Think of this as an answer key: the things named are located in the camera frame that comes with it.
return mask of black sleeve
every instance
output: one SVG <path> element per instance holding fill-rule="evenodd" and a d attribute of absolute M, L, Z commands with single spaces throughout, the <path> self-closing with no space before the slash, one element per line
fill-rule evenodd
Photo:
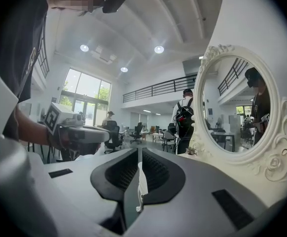
<path fill-rule="evenodd" d="M 253 103 L 252 103 L 251 116 L 252 116 L 253 118 L 257 118 L 257 117 L 256 117 L 256 113 L 255 113 L 255 108 L 254 108 L 254 101 L 253 101 Z"/>
<path fill-rule="evenodd" d="M 29 76 L 27 77 L 27 80 L 25 82 L 25 85 L 23 87 L 23 90 L 22 90 L 20 98 L 19 98 L 19 103 L 26 101 L 26 100 L 31 98 L 31 85 L 32 85 L 33 69 L 34 69 L 34 67 L 32 68 Z"/>

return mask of black metal railing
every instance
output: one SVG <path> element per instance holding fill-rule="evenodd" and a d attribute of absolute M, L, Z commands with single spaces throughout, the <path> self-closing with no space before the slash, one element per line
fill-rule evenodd
<path fill-rule="evenodd" d="M 48 61 L 47 61 L 47 55 L 46 55 L 46 44 L 45 44 L 45 26 L 46 26 L 46 17 L 44 19 L 44 24 L 43 24 L 43 30 L 41 33 L 41 42 L 40 42 L 40 47 L 39 47 L 39 54 L 38 54 L 38 63 L 40 65 L 41 71 L 46 78 L 48 72 L 49 72 L 49 66 L 48 66 Z"/>
<path fill-rule="evenodd" d="M 234 61 L 231 69 L 229 70 L 228 74 L 222 81 L 222 83 L 219 85 L 218 90 L 219 94 L 222 95 L 227 89 L 229 89 L 230 85 L 239 78 L 239 75 L 241 72 L 244 70 L 244 68 L 248 65 L 249 63 L 245 60 L 236 58 Z"/>
<path fill-rule="evenodd" d="M 154 84 L 152 86 L 129 92 L 123 95 L 123 103 L 146 97 L 181 91 L 185 89 L 193 89 L 196 81 L 196 76 L 197 74 L 177 78 L 174 80 L 164 81 L 161 83 Z"/>

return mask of backpack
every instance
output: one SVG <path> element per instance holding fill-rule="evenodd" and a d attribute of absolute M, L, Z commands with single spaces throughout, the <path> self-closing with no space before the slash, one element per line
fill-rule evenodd
<path fill-rule="evenodd" d="M 192 116 L 194 115 L 194 111 L 191 108 L 193 98 L 188 101 L 187 106 L 181 106 L 178 102 L 178 111 L 176 115 L 179 138 L 182 138 L 186 135 L 191 135 L 193 133 L 192 124 L 194 121 L 192 120 Z"/>

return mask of person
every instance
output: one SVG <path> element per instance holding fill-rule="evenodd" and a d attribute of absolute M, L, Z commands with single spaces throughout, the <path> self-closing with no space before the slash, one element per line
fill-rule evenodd
<path fill-rule="evenodd" d="M 187 107 L 187 119 L 183 122 L 178 121 L 182 107 Z M 194 128 L 191 126 L 191 115 L 193 111 L 193 91 L 186 89 L 183 91 L 183 99 L 180 100 L 173 108 L 171 123 L 175 123 L 177 126 L 177 133 L 180 138 L 178 143 L 178 154 L 184 154 L 188 148 L 189 141 L 192 137 Z"/>
<path fill-rule="evenodd" d="M 265 133 L 267 123 L 261 122 L 261 118 L 270 114 L 271 103 L 266 83 L 256 68 L 250 68 L 245 72 L 248 86 L 253 87 L 256 95 L 253 98 L 251 116 L 252 125 L 256 127 L 254 145 L 262 138 Z"/>
<path fill-rule="evenodd" d="M 103 120 L 102 126 L 105 126 L 108 124 L 108 120 L 112 120 L 112 116 L 115 115 L 114 112 L 109 111 L 108 116 Z"/>
<path fill-rule="evenodd" d="M 33 66 L 41 49 L 41 34 L 48 7 L 76 10 L 82 15 L 108 4 L 107 0 L 1 1 L 6 6 L 0 12 L 0 77 L 18 97 L 19 103 L 31 97 Z M 31 121 L 18 107 L 10 115 L 3 135 L 17 141 L 21 139 L 59 148 L 57 140 L 48 133 L 46 127 Z M 61 134 L 61 140 L 63 144 L 68 141 L 65 132 Z"/>

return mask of recessed light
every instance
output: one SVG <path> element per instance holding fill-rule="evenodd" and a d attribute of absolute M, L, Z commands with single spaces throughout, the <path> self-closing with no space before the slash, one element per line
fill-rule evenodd
<path fill-rule="evenodd" d="M 161 45 L 158 45 L 158 46 L 156 46 L 156 47 L 154 48 L 154 51 L 155 51 L 156 53 L 158 53 L 158 54 L 163 53 L 164 47 L 161 46 Z"/>
<path fill-rule="evenodd" d="M 81 45 L 81 46 L 80 46 L 80 49 L 81 49 L 83 52 L 89 51 L 89 47 L 88 47 L 87 45 Z"/>

